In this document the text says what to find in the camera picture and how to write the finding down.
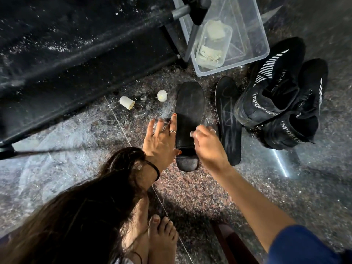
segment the blue sleeve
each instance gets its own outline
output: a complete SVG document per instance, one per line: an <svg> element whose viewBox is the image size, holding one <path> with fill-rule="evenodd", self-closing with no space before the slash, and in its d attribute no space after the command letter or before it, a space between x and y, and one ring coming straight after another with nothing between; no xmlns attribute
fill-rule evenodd
<svg viewBox="0 0 352 264"><path fill-rule="evenodd" d="M267 264L341 264L335 253L306 227L300 225L283 229L273 241Z"/></svg>

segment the white round object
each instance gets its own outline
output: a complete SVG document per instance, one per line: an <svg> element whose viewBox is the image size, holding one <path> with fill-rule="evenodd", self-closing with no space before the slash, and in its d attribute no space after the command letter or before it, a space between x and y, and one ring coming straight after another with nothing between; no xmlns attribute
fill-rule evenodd
<svg viewBox="0 0 352 264"><path fill-rule="evenodd" d="M167 98L168 98L168 93L167 92L165 92L164 90L160 90L158 92L158 100L160 102L165 102Z"/></svg>
<svg viewBox="0 0 352 264"><path fill-rule="evenodd" d="M131 110L134 106L134 101L128 98L127 96L121 96L120 104L126 107L128 110Z"/></svg>

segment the pair of black shoes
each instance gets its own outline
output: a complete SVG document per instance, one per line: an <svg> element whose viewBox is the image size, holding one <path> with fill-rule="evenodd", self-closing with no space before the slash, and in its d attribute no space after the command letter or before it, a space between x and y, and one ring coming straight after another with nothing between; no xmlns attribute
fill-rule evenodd
<svg viewBox="0 0 352 264"><path fill-rule="evenodd" d="M303 64L305 50L298 37L276 44L255 65L234 107L236 119L245 127L264 125L264 140L276 150L313 142L319 127L328 66L322 59Z"/></svg>

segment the speckled stone floor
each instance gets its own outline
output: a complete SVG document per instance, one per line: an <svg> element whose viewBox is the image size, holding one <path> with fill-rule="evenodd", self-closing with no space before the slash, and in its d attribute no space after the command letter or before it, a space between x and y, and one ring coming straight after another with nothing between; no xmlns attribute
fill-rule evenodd
<svg viewBox="0 0 352 264"><path fill-rule="evenodd" d="M257 1L261 13L272 9L267 4L273 2ZM321 57L329 64L316 144L301 144L290 151L270 150L244 130L242 160L235 168L324 243L335 250L352 248L351 3L284 0L282 4L274 21L266 24L269 43L301 36L307 44L306 59ZM174 112L176 89L182 82L200 83L206 97L203 122L216 125L217 80L231 76L243 89L249 70L245 66L197 78L191 66L187 70L165 67L18 142L14 145L17 150L67 150L0 161L0 236L19 226L58 192L93 176L112 150L141 146L148 121L167 119ZM161 89L168 93L164 103L155 99ZM140 101L143 94L147 94L146 101ZM136 100L131 111L119 105L121 95ZM240 211L203 167L183 173L173 163L155 183L150 196L150 213L168 214L178 228L181 239L177 263L226 263L210 220L229 223L255 257L260 262L265 259L264 250Z"/></svg>

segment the floor tile line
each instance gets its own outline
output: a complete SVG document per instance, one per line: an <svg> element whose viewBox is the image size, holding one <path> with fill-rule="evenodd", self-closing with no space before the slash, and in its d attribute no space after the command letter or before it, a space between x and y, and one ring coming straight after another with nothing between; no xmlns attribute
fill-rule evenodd
<svg viewBox="0 0 352 264"><path fill-rule="evenodd" d="M163 210L165 211L166 216L167 216L168 218L170 218L169 215L168 215L168 213L166 212L166 210L165 210L165 208L164 208L164 206L163 206L163 203L161 202L161 200L160 200L158 194L156 193L156 190L155 190L154 186L152 186L152 188L153 188L153 190L154 190L154 192L155 192L155 195L156 195L156 197L158 198L158 200L159 200L159 202L160 202L160 204L161 204ZM181 242L181 244L182 244L184 250L186 251L186 253L187 253L189 259L191 260L192 264L194 264L194 263L193 263L193 260L192 260L192 258L191 258L191 256L189 255L189 253L188 253L186 247L184 246L184 244L183 244L183 242L182 242L182 239L181 239L180 235L178 236L178 239L180 240L180 242Z"/></svg>
<svg viewBox="0 0 352 264"><path fill-rule="evenodd" d="M104 95L104 98L105 98L106 102L108 103L108 106L109 106L109 108L110 108L112 114L114 115L114 117L115 117L117 123L119 124L119 126L120 126L120 128L121 128L121 131L122 131L122 133L124 134L124 136L125 136L127 142L129 143L130 146L132 146L131 143L130 143L130 141L129 141L128 138L127 138L127 135L126 135L125 131L123 130L123 128L122 128L122 126L121 126L120 121L117 119L117 116L116 116L116 114L114 113L114 111L112 110L112 108L111 108L111 106L110 106L110 103L109 103L108 100L106 99L106 96L105 96L105 95ZM158 194L156 193L156 190L154 189L154 186L152 186L152 188L153 188L153 190L154 190L154 192L155 192L156 197L158 198L158 200L159 200L159 202L160 202L160 204L161 204L161 207L162 207L163 210L165 211L166 216L168 216L168 218L169 218L169 215L168 215L168 213L166 212L166 209L165 209L163 203L161 202L161 200L160 200ZM193 261L192 261L192 259L191 259L191 256L189 255L189 253L188 253L186 247L184 246L184 244L183 244L183 242L182 242L182 240L181 240L181 237L178 236L178 239L180 240L180 242L181 242L181 244L182 244L184 250L186 251L186 253L187 253L189 259L191 260L192 264L194 264Z"/></svg>

